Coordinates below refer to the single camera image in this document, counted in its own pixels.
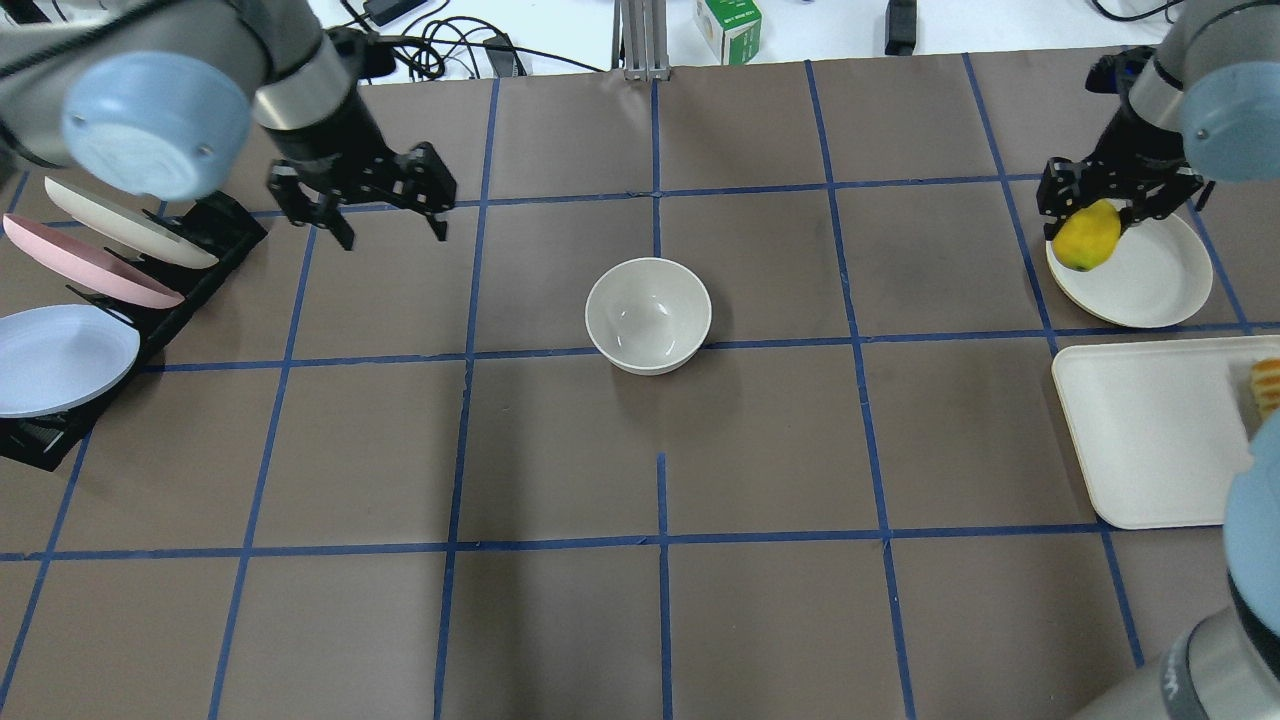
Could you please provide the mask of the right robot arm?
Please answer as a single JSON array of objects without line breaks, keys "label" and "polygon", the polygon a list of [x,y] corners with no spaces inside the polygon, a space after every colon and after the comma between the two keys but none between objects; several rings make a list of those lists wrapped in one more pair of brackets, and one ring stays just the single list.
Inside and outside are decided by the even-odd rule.
[{"label": "right robot arm", "polygon": [[[1210,183],[1277,178],[1277,4],[1189,1],[1156,47],[1108,55],[1085,86],[1119,106],[1082,161],[1037,190],[1053,247],[1096,204],[1115,240],[1151,238]],[[1277,716],[1277,415],[1251,363],[1277,340],[1083,345],[1051,365],[1098,514],[1123,529],[1221,521],[1230,602],[1080,719]]]}]

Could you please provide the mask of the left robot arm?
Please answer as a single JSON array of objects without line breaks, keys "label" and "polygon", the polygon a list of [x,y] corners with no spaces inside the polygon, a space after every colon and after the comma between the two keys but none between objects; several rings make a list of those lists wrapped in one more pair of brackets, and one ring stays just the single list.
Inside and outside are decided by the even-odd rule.
[{"label": "left robot arm", "polygon": [[343,208],[385,204],[448,234],[457,182],[431,143],[390,149],[358,83],[398,40],[324,27],[306,1],[128,1],[99,20],[3,31],[3,174],[81,169],[164,201],[219,191],[252,127],[265,186],[294,225],[355,232]]}]

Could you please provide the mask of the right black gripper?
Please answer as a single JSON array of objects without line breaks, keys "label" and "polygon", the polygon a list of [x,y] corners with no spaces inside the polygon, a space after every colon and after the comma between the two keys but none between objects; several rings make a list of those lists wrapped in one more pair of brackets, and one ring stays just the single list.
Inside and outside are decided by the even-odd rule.
[{"label": "right black gripper", "polygon": [[1183,137],[1152,126],[1125,108],[1117,110],[1094,150],[1080,161],[1048,160],[1036,191],[1046,241],[1101,199],[1124,204],[1121,232],[1162,220],[1206,186],[1185,159]]}]

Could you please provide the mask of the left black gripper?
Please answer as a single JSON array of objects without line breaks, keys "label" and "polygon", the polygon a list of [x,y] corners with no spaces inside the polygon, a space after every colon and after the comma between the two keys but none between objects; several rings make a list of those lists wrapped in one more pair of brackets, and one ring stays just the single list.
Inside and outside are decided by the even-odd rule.
[{"label": "left black gripper", "polygon": [[358,95],[335,113],[301,129],[266,129],[279,158],[268,191],[292,225],[328,231],[344,251],[356,233],[340,208],[380,202],[416,211],[439,242],[449,236],[447,215],[458,183],[436,147],[426,141],[397,152]]}]

